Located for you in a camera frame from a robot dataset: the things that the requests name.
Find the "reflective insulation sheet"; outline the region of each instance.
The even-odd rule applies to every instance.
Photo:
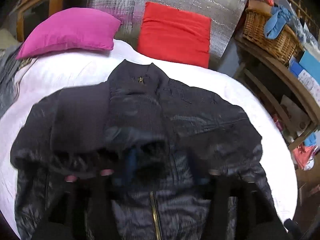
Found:
[[[103,10],[121,20],[122,25],[115,38],[124,40],[136,48],[146,1],[210,17],[212,62],[221,58],[246,4],[246,0],[87,0],[87,7]]]

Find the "white bed sheet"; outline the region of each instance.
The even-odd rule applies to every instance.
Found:
[[[213,91],[228,102],[241,106],[262,136],[260,163],[266,172],[277,213],[283,222],[293,218],[298,190],[290,152],[270,115],[247,88],[224,74],[151,59],[123,41],[114,40],[114,43],[111,52],[69,51],[38,58],[21,80],[18,100],[0,120],[0,210],[17,235],[14,200],[18,172],[10,164],[10,149],[33,104],[63,87],[106,81],[124,59],[142,65],[153,62],[170,78]]]

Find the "wicker basket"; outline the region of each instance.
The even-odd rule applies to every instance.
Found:
[[[284,65],[288,65],[292,55],[295,57],[302,51],[302,45],[289,26],[285,25],[276,39],[269,40],[265,38],[263,28],[272,15],[250,8],[246,9],[246,13],[243,36],[247,40],[270,53]]]

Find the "gold zipper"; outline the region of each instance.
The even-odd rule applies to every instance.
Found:
[[[162,240],[159,215],[158,215],[158,211],[157,211],[157,207],[156,207],[155,193],[153,191],[151,191],[149,193],[149,197],[150,197],[150,202],[151,202],[153,223],[155,225],[155,231],[156,231],[156,240]]]

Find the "magenta pillow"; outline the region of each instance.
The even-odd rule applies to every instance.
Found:
[[[92,8],[70,8],[40,23],[23,43],[17,59],[66,49],[112,50],[120,21]]]

